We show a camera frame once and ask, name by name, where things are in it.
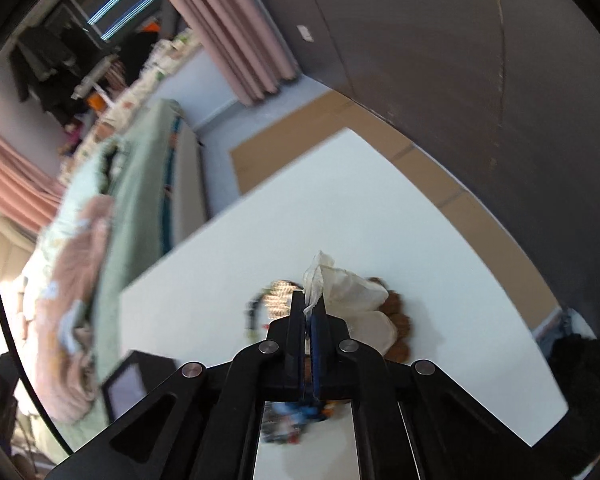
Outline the white tissue paper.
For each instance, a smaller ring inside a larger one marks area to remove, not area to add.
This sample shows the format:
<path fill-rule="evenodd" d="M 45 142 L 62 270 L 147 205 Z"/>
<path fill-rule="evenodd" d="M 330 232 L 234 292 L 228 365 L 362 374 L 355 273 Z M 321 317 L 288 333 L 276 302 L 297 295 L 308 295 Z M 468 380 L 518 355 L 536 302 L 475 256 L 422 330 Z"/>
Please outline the white tissue paper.
<path fill-rule="evenodd" d="M 309 318 L 323 300 L 328 315 L 347 324 L 351 338 L 386 354 L 398 341 L 398 330 L 379 308 L 389 299 L 381 284 L 338 268 L 335 260 L 318 252 L 303 274 L 304 316 Z"/>

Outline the black jewelry box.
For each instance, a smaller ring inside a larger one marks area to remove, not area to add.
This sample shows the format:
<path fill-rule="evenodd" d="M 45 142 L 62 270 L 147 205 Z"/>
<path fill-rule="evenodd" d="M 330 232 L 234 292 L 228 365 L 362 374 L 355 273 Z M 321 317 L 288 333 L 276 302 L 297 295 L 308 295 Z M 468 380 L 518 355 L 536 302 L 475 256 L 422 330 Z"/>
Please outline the black jewelry box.
<path fill-rule="evenodd" d="M 115 422 L 175 371 L 174 359 L 131 351 L 102 383 L 108 422 Z"/>

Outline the gold butterfly brooch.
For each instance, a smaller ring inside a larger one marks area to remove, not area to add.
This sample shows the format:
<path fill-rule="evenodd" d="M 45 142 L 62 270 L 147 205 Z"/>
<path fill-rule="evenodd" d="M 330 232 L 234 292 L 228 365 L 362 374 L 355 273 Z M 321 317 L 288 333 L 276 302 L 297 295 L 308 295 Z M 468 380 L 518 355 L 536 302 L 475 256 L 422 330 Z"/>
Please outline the gold butterfly brooch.
<path fill-rule="evenodd" d="M 301 289 L 300 285 L 291 281 L 278 280 L 272 282 L 263 295 L 263 303 L 268 319 L 275 321 L 278 318 L 287 316 L 291 310 L 294 292 Z"/>

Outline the flat cardboard sheet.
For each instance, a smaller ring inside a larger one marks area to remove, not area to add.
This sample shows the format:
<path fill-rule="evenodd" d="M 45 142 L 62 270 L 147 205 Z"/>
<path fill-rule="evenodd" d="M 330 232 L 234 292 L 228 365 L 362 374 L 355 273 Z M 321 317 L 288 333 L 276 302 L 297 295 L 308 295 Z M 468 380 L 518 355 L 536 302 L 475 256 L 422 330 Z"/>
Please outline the flat cardboard sheet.
<path fill-rule="evenodd" d="M 347 196 L 372 221 L 359 238 L 373 267 L 401 294 L 442 313 L 495 322 L 515 307 L 536 330 L 557 299 L 529 257 L 475 196 L 395 128 L 331 91 L 260 130 L 230 152 L 247 194 L 316 155 L 310 177 L 338 165 Z"/>

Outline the pink fleece blanket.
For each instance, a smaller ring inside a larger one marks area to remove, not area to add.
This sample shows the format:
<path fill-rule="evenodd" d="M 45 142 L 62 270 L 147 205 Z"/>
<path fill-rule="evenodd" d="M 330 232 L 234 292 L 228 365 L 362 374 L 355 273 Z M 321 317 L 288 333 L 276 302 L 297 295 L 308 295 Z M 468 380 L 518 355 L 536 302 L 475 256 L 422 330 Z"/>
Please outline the pink fleece blanket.
<path fill-rule="evenodd" d="M 38 358 L 34 388 L 56 422 L 83 418 L 97 393 L 93 329 L 87 319 L 109 243 L 114 199 L 96 195 L 61 249 L 50 282 L 36 302 Z"/>

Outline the green sheeted bed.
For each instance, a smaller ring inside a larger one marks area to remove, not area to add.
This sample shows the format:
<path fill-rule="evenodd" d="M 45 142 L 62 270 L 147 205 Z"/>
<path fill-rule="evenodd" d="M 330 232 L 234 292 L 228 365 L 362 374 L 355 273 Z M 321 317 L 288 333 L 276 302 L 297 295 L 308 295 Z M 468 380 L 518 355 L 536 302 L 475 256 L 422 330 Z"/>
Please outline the green sheeted bed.
<path fill-rule="evenodd" d="M 57 436 L 44 422 L 36 422 L 35 442 L 55 462 L 65 458 L 65 445 L 77 450 L 109 424 L 102 383 L 122 360 L 121 295 L 178 244 L 180 238 L 173 231 L 176 196 L 183 192 L 196 208 L 204 208 L 199 195 L 200 163 L 195 153 L 186 151 L 199 144 L 178 102 L 161 99 L 143 107 L 129 129 L 112 136 L 120 136 L 121 141 L 110 167 L 108 193 L 102 195 L 114 199 L 114 213 L 106 256 L 87 313 L 93 329 L 97 393 L 91 411 L 77 422 L 66 424 L 50 417 Z M 28 281 L 24 303 L 32 310 L 33 337 L 32 348 L 24 352 L 29 360 L 24 369 L 33 387 L 38 358 L 36 302 L 50 282 L 60 252 L 50 261 L 33 253 L 23 271 Z"/>

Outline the light green quilt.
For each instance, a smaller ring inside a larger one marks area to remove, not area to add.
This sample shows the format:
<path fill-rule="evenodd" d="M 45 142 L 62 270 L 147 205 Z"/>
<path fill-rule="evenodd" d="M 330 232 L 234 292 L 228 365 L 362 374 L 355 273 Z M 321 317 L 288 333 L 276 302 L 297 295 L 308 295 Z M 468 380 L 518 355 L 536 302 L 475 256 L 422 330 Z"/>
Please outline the light green quilt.
<path fill-rule="evenodd" d="M 86 204 L 95 196 L 108 193 L 110 167 L 120 141 L 120 136 L 112 136 L 99 144 L 92 156 L 73 173 L 55 219 L 38 236 L 36 256 L 52 260 L 79 231 L 80 214 Z"/>

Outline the floral window seat cushion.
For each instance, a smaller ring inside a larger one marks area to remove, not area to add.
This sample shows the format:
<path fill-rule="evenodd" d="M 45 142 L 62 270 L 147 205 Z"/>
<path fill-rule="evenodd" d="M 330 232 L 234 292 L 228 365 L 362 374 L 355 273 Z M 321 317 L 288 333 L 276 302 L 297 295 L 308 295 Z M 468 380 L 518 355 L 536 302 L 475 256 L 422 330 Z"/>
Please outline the floral window seat cushion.
<path fill-rule="evenodd" d="M 103 140 L 129 129 L 135 116 L 156 93 L 160 84 L 179 72 L 200 49 L 201 42 L 190 28 L 184 29 L 171 40 L 159 40 L 137 80 L 125 88 L 95 120 L 76 150 L 71 155 L 62 156 L 58 182 L 67 186 L 79 166 L 95 153 Z"/>

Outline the pink curtain by window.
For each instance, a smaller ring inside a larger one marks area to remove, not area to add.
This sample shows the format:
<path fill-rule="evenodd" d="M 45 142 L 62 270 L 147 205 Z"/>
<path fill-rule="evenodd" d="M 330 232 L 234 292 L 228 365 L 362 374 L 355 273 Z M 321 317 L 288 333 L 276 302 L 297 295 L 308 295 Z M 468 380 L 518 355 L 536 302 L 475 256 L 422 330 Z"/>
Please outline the pink curtain by window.
<path fill-rule="evenodd" d="M 37 233 L 57 214 L 65 188 L 0 136 L 0 211 Z"/>

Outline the dark brown wardrobe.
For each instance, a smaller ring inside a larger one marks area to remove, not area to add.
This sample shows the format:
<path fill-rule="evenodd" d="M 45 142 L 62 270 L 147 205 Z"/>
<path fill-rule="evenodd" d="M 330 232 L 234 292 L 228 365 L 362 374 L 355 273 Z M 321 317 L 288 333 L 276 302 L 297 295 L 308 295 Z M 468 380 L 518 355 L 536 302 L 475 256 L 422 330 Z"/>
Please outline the dark brown wardrobe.
<path fill-rule="evenodd" d="M 441 162 L 600 334 L 600 33 L 572 0 L 262 1 L 302 70 Z"/>

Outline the pink curtain by wardrobe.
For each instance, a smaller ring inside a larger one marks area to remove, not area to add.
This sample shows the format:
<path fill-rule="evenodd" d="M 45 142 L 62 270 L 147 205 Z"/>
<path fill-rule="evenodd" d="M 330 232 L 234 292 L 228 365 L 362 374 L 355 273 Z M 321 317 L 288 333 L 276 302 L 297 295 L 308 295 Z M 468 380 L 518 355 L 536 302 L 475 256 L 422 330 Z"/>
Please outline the pink curtain by wardrobe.
<path fill-rule="evenodd" d="M 257 0 L 169 1 L 242 104 L 256 104 L 298 77 L 297 62 Z"/>

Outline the hanging dark clothes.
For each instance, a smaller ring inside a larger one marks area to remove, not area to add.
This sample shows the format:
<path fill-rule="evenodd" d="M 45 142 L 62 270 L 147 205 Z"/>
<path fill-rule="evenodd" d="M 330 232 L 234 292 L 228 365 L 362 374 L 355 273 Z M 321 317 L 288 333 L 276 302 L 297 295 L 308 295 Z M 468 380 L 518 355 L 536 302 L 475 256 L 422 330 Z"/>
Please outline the hanging dark clothes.
<path fill-rule="evenodd" d="M 104 56 L 81 27 L 69 25 L 59 34 L 44 26 L 27 27 L 9 53 L 18 100 L 34 96 L 44 113 L 65 125 L 84 113 L 84 99 L 73 99 L 74 88 Z"/>

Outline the white wall switch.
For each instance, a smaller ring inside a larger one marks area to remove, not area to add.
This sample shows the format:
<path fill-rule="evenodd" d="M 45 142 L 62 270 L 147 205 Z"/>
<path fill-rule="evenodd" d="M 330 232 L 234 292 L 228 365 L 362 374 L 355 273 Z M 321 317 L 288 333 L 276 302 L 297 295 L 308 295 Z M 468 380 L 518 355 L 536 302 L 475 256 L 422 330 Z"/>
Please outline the white wall switch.
<path fill-rule="evenodd" d="M 297 28 L 298 28 L 298 32 L 300 32 L 300 35 L 304 41 L 306 41 L 306 42 L 314 41 L 311 32 L 309 31 L 309 29 L 306 26 L 298 25 Z"/>

